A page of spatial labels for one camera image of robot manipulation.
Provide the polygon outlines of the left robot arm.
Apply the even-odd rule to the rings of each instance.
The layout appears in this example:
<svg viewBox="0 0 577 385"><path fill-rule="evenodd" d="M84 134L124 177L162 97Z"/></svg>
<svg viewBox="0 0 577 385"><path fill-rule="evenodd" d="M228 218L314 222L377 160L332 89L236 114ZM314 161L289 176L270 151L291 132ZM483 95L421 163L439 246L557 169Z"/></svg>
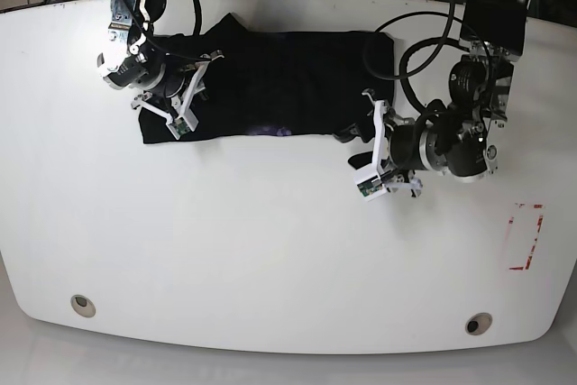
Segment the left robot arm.
<svg viewBox="0 0 577 385"><path fill-rule="evenodd" d="M423 184L419 171L451 175L474 182L498 167L498 151L489 140L492 124L503 126L508 117L515 62L524 52L530 0L465 0L463 16L455 15L456 0L449 0L443 33L419 41L403 53L398 71L376 70L369 53L364 67L375 78L398 81L417 118L402 117L392 104L363 91L373 105L374 143L370 152L352 156L355 184L366 200L400 189L418 197ZM463 51L448 78L450 101L423 104L409 83L451 46Z"/></svg>

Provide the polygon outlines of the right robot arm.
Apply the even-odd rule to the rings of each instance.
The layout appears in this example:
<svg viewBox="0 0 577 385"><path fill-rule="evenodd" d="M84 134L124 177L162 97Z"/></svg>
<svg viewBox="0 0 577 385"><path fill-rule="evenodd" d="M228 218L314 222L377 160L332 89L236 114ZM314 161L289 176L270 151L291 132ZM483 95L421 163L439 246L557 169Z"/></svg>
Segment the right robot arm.
<svg viewBox="0 0 577 385"><path fill-rule="evenodd" d="M193 34L198 36L202 10L199 0L192 3ZM139 89L132 109L163 118L172 136L180 140L197 129L193 98L206 89L204 75L209 64L224 55L219 50L190 55L161 45L154 36L154 24L166 6L167 0L111 0L108 43L97 58L97 67L108 86Z"/></svg>

